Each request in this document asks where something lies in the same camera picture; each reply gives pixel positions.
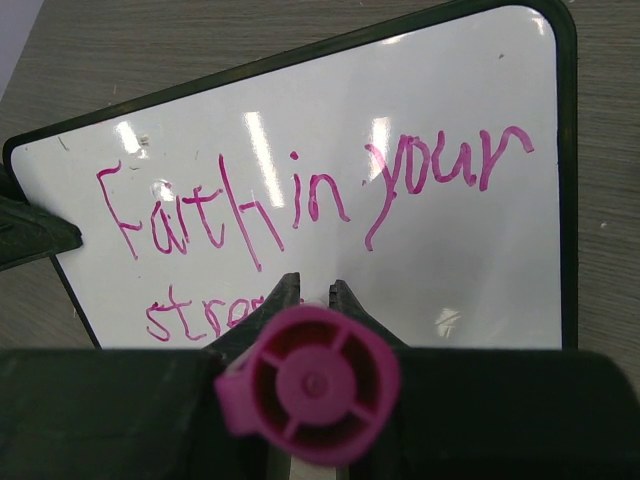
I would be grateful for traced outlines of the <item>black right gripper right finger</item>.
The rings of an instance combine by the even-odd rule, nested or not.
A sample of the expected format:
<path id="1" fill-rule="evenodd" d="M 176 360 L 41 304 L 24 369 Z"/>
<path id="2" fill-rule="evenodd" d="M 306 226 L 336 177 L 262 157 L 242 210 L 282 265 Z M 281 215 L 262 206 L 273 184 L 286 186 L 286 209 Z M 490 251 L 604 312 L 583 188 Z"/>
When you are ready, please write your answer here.
<path id="1" fill-rule="evenodd" d="M 340 479 L 635 479 L 639 402 L 608 357 L 582 350 L 403 343 L 346 282 L 329 305 L 380 334 L 402 388 L 389 421 Z"/>

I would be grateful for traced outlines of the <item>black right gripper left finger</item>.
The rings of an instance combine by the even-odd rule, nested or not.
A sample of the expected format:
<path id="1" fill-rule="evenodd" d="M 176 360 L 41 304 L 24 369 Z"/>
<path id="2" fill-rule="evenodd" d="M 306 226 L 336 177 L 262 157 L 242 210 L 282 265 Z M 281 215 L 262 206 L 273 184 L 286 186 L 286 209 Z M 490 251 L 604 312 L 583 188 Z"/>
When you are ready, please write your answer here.
<path id="1" fill-rule="evenodd" d="M 202 349 L 3 351 L 2 477 L 288 478 L 288 454 L 227 431 L 213 383 L 299 301 L 299 275 L 285 274 L 236 331 Z"/>

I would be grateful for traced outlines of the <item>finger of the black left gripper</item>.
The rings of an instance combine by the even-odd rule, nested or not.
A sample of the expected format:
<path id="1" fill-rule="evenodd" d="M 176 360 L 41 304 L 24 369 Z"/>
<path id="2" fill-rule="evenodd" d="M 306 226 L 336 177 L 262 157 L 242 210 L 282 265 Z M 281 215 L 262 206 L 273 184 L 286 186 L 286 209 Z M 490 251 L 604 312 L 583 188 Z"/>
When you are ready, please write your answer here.
<path id="1" fill-rule="evenodd" d="M 1 270 L 80 248 L 73 224 L 28 204 L 1 166 Z"/>

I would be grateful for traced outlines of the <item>magenta capped white marker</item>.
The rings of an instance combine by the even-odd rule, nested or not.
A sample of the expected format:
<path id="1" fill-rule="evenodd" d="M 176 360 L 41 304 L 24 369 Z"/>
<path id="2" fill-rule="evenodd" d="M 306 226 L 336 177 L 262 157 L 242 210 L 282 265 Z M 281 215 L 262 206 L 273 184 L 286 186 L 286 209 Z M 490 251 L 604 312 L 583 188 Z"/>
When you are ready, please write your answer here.
<path id="1" fill-rule="evenodd" d="M 310 304 L 276 314 L 214 382 L 231 434 L 258 434 L 293 456 L 332 467 L 368 452 L 400 386 L 400 364 L 383 338 Z"/>

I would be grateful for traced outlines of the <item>white whiteboard black frame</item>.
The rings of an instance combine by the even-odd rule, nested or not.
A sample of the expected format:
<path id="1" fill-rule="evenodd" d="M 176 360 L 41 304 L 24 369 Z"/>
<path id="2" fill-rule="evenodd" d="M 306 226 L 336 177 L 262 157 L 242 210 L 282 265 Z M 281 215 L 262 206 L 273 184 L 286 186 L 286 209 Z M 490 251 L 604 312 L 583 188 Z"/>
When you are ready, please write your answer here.
<path id="1" fill-rule="evenodd" d="M 454 1 L 7 141 L 104 348 L 198 348 L 345 281 L 412 345 L 577 343 L 577 35 Z"/>

